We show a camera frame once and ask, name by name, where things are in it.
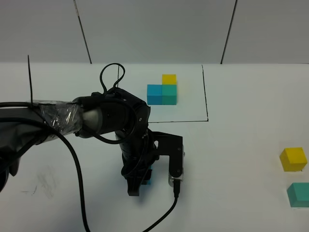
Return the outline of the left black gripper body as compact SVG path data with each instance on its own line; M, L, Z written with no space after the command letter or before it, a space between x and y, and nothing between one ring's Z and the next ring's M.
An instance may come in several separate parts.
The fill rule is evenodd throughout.
M127 179L141 177L141 172L148 170L159 158L155 158L151 152L154 150L152 131L136 132L130 140L121 143L123 167L121 175Z

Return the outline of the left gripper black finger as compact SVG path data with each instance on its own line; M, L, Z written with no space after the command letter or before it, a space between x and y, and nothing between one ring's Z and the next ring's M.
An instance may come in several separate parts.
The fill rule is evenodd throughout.
M126 181L127 181L128 195L129 196L139 196L142 179L137 178L137 177L130 177L130 178L127 178Z

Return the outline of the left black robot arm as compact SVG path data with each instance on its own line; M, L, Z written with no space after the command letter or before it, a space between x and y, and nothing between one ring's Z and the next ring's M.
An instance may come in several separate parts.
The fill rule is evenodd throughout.
M94 92L72 102L3 102L0 105L0 185L18 172L20 158L32 146L74 134L120 145L122 176L130 196L151 178L153 136L150 107L120 88Z

